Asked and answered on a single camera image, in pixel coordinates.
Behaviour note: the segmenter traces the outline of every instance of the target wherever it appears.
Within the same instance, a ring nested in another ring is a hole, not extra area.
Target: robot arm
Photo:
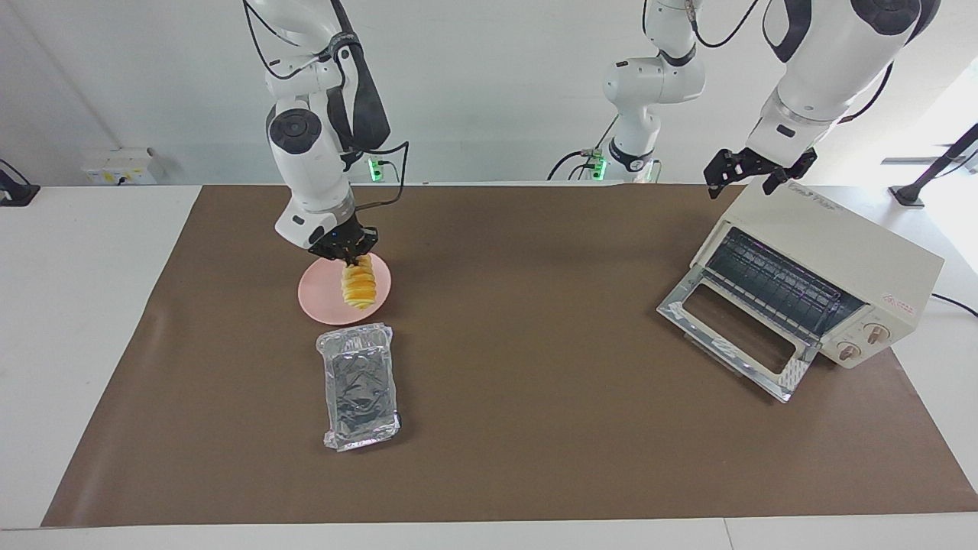
[[[339,0],[245,0],[244,5],[249,26],[254,14],[307,52],[266,65],[265,81],[276,104],[265,128],[291,189],[275,228],[315,255],[355,264],[377,243],[378,233],[357,220],[346,171],[390,133],[363,48]]]
[[[933,19],[940,0],[772,0],[764,34],[786,71],[740,153],[722,150],[703,171],[716,198],[728,184],[769,174],[770,194],[800,178],[813,146]]]
[[[691,101],[703,92],[705,73],[687,3],[699,9],[703,0],[648,0],[643,27],[658,55],[618,62],[605,75],[604,95],[619,113],[618,132],[608,145],[611,179],[644,181],[660,128],[652,108]]]

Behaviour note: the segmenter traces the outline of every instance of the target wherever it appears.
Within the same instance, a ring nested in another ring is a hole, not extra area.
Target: power outlet
[[[380,157],[367,157],[367,167],[370,170],[370,179],[374,183],[383,181],[383,164]]]
[[[92,152],[82,171],[94,185],[156,185],[164,174],[146,149]]]

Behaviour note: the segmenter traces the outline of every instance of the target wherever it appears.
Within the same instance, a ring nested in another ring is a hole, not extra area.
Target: aluminum foil
[[[333,331],[317,340],[326,364],[327,447],[360,448],[386,441],[400,430],[392,337],[390,327],[378,323]]]

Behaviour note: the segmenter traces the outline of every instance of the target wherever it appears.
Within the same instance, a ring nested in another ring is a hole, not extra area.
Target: black stand
[[[961,139],[951,145],[943,156],[934,160],[934,163],[916,181],[904,187],[891,187],[890,193],[903,206],[923,207],[923,201],[920,200],[920,190],[976,141],[978,141],[978,124],[971,126],[970,130],[964,132]]]
[[[38,185],[21,185],[0,170],[0,191],[10,195],[10,199],[0,199],[0,206],[27,206],[40,190]]]

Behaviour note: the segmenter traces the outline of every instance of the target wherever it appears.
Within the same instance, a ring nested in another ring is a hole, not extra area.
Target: pink plate
[[[357,309],[343,301],[340,282],[345,264],[339,260],[318,259],[306,269],[299,281],[299,305],[313,319],[333,326],[352,325],[374,314],[390,294],[390,269],[376,254],[370,258],[377,281],[377,302],[367,309]]]

